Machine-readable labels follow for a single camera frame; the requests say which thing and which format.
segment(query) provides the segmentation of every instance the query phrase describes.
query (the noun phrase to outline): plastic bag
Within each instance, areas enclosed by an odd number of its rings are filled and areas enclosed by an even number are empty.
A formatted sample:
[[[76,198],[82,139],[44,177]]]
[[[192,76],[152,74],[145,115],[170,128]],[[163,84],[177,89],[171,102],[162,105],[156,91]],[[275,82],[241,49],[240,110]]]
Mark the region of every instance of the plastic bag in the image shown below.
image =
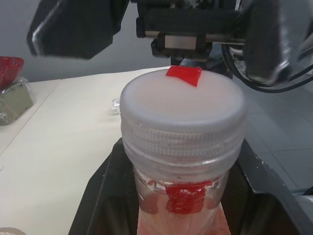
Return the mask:
[[[33,106],[28,92],[28,81],[19,77],[0,90],[0,125],[7,125],[18,119]]]

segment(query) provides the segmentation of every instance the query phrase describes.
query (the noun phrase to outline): gray floor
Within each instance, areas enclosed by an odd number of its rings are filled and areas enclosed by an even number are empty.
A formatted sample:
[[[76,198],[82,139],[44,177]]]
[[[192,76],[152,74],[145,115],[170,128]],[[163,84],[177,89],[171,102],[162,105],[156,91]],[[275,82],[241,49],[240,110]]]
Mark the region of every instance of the gray floor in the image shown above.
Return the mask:
[[[265,94],[235,82],[248,105],[246,139],[290,190],[313,186],[313,84],[282,93]]]

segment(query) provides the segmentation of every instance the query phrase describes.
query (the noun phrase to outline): black cable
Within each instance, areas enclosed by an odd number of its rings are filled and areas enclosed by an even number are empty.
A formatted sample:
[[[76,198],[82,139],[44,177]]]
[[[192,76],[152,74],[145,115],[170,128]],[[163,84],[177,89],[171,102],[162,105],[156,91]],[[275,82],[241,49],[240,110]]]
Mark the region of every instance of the black cable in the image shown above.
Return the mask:
[[[241,73],[238,71],[237,67],[235,66],[234,62],[232,61],[232,56],[231,56],[231,54],[230,54],[230,52],[229,52],[229,49],[228,49],[228,47],[227,47],[226,45],[222,45],[222,54],[223,54],[224,61],[225,61],[226,66],[228,67],[228,69],[229,69],[236,77],[238,77],[239,80],[241,80],[244,84],[246,84],[248,87],[250,87],[250,88],[252,88],[252,89],[254,89],[254,90],[256,90],[256,91],[259,91],[259,92],[264,92],[264,93],[282,93],[282,92],[287,92],[287,91],[291,91],[291,90],[293,90],[293,89],[295,89],[295,88],[301,87],[301,86],[303,86],[303,85],[305,85],[305,84],[307,84],[307,83],[313,81],[313,76],[312,76],[312,77],[310,77],[310,78],[308,78],[308,79],[306,79],[306,80],[304,80],[304,81],[302,81],[302,82],[299,82],[299,83],[297,83],[297,84],[295,84],[295,85],[292,85],[292,86],[289,86],[289,87],[286,87],[286,88],[282,88],[282,89],[273,89],[273,90],[271,90],[271,89],[264,89],[264,88],[262,88],[262,87],[264,87],[264,86],[265,86],[265,87],[269,87],[269,86],[264,85],[264,84],[258,84],[258,85],[256,85],[256,83],[251,82],[251,81],[245,79],[245,78],[241,75]],[[306,68],[304,71],[306,71],[306,70],[308,70],[308,71],[312,70],[311,66],[309,66],[308,68]],[[298,76],[299,74],[302,74],[302,75],[305,74],[304,71],[301,71],[300,73],[294,75],[294,76],[292,77],[292,79],[295,80],[296,78],[298,78],[298,77],[299,77],[299,76]]]

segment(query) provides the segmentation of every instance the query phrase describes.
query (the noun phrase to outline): red label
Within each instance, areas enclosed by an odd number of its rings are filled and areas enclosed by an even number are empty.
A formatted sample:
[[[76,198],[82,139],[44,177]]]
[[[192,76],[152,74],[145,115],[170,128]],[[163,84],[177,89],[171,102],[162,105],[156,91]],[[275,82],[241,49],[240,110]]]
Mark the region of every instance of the red label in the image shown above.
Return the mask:
[[[205,186],[211,186],[212,181],[196,184],[181,184],[166,187],[169,200],[166,209],[176,214],[198,213],[203,209]]]
[[[197,87],[201,72],[202,69],[200,68],[171,66],[167,71],[166,76],[177,77],[188,84]]]

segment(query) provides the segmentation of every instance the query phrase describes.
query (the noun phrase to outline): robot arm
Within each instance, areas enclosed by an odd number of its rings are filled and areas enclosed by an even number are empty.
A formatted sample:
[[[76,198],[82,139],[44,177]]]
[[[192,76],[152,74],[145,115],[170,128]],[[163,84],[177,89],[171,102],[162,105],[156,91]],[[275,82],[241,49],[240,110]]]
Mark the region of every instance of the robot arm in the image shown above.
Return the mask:
[[[302,43],[312,33],[307,0],[132,0],[136,32],[153,38],[154,56],[206,61],[212,43],[246,64],[255,84],[288,81]],[[90,59],[120,31],[129,0],[42,0],[27,41],[34,55]]]

